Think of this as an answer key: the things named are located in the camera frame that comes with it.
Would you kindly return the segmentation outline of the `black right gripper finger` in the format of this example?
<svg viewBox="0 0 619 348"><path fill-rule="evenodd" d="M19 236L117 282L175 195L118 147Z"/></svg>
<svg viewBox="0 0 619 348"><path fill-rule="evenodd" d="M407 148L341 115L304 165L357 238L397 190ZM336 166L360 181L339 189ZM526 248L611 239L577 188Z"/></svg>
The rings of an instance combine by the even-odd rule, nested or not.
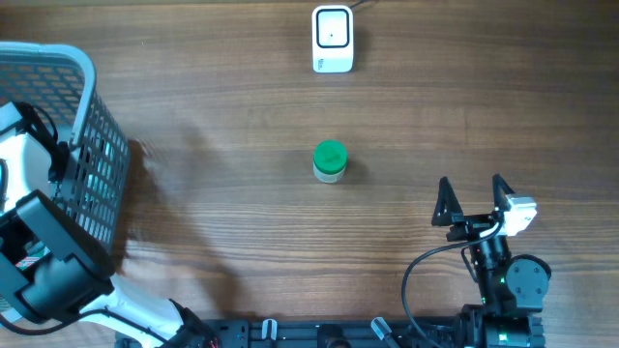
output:
<svg viewBox="0 0 619 348"><path fill-rule="evenodd" d="M431 225L452 226L460 223L464 223L463 211L449 179L442 177L439 181L439 190Z"/></svg>
<svg viewBox="0 0 619 348"><path fill-rule="evenodd" d="M515 192L500 174L492 176L492 191L494 207L500 211L506 211L508 209L508 195L515 194Z"/></svg>

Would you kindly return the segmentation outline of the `green lidded plastic jar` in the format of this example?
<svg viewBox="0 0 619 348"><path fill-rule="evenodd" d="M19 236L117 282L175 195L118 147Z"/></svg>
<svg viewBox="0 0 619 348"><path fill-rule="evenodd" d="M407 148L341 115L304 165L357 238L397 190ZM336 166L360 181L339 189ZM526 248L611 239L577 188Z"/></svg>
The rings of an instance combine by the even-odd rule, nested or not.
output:
<svg viewBox="0 0 619 348"><path fill-rule="evenodd" d="M319 143L313 153L313 173L322 183L333 184L339 181L348 164L345 146L334 139Z"/></svg>

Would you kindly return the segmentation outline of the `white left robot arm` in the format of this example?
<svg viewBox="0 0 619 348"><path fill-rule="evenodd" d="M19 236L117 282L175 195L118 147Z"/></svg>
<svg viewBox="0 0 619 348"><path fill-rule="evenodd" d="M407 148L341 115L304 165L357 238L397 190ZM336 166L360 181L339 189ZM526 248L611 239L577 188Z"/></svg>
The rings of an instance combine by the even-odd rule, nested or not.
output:
<svg viewBox="0 0 619 348"><path fill-rule="evenodd" d="M33 323L22 335L46 335L85 321L143 347L216 347L213 330L188 308L156 298L114 271L99 241L48 196L68 151L45 111L24 101L1 108L1 296Z"/></svg>

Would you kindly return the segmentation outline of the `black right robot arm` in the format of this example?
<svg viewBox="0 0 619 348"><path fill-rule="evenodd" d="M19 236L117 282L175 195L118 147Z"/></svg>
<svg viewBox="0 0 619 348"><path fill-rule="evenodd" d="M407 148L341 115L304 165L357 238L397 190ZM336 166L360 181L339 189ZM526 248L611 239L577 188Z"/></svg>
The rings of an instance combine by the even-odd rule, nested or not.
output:
<svg viewBox="0 0 619 348"><path fill-rule="evenodd" d="M493 210L466 215L448 178L439 181L431 224L448 226L449 242L463 242L465 262L482 303L467 304L454 324L455 347L544 348L542 319L551 268L530 255L512 255L508 239L524 231L537 214L533 197L517 194L504 179L492 178Z"/></svg>

